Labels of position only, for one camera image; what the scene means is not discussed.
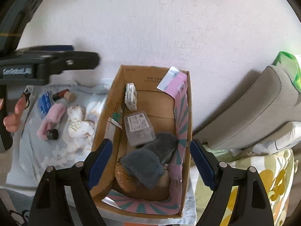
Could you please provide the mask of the person's left hand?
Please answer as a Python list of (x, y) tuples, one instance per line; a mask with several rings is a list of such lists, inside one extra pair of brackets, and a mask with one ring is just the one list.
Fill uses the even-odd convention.
[(6, 130), (10, 133), (16, 132), (21, 125), (21, 116), (27, 107), (26, 95), (23, 93), (21, 97), (16, 100), (7, 101), (7, 108), (10, 111), (4, 118), (3, 124)]

